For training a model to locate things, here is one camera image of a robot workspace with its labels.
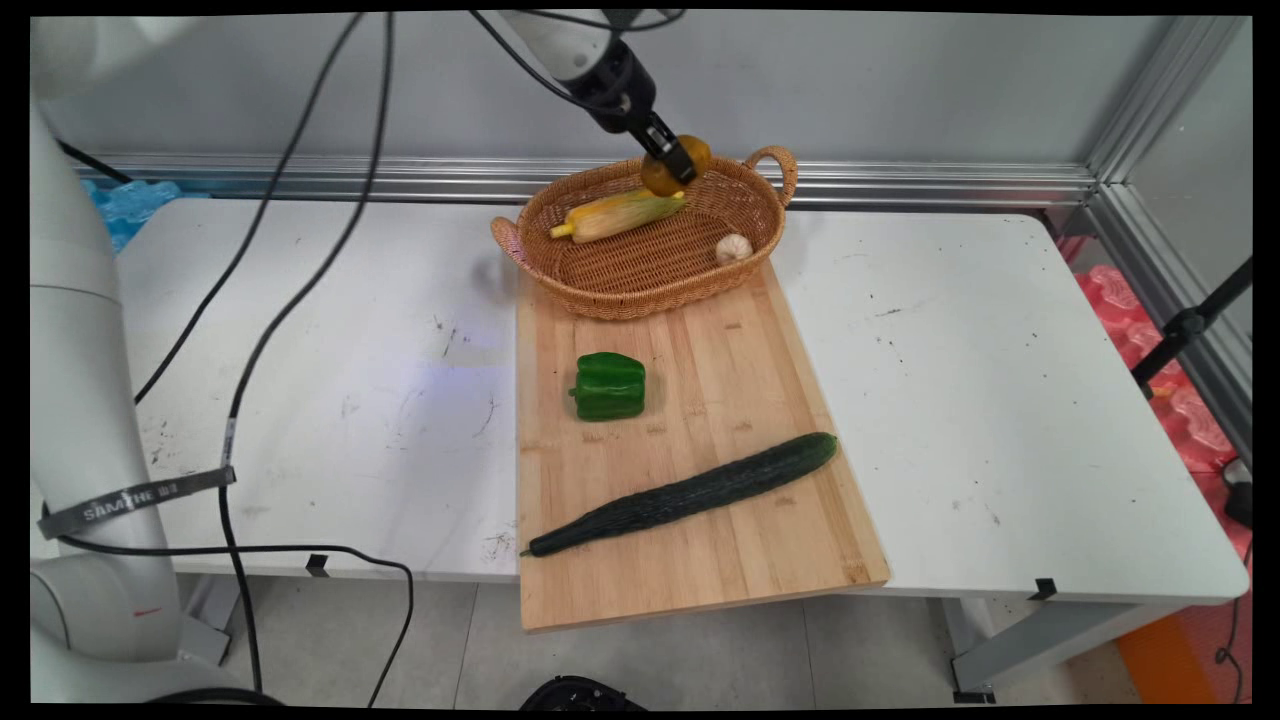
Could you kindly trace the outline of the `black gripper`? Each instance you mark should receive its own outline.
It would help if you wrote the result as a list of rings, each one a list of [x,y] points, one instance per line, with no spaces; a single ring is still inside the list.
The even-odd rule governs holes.
[[[657,115],[657,85],[626,42],[568,55],[564,88],[605,132],[628,133],[655,160],[655,187],[686,187],[699,176],[699,138],[677,135]]]

